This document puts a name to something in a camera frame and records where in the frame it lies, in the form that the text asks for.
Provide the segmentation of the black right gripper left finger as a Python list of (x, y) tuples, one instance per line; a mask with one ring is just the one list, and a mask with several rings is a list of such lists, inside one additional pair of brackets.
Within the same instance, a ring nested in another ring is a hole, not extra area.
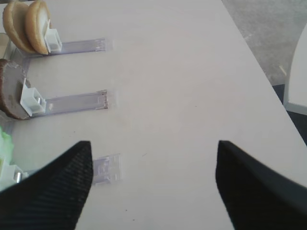
[(90, 141), (0, 193), (2, 230), (73, 230), (93, 181)]

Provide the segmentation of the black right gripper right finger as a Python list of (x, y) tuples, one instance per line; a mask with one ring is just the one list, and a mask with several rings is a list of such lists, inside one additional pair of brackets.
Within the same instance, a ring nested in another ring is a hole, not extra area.
[(307, 189), (220, 140), (216, 185), (236, 230), (305, 230)]

